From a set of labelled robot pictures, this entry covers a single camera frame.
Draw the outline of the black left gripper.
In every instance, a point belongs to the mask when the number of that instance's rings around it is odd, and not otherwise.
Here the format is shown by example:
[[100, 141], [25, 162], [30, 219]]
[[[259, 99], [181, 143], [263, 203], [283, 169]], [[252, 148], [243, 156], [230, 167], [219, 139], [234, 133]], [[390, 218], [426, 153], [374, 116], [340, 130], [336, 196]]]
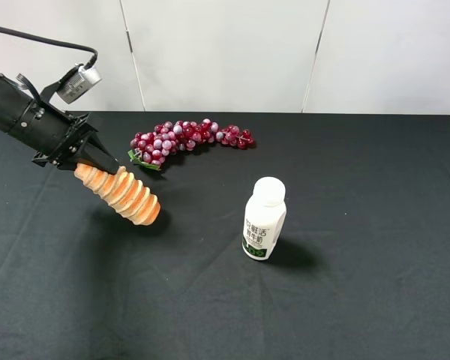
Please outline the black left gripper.
[[42, 99], [23, 75], [0, 73], [0, 131], [36, 151], [32, 162], [74, 171], [78, 164], [115, 175], [119, 162], [101, 143], [88, 115], [62, 112]]

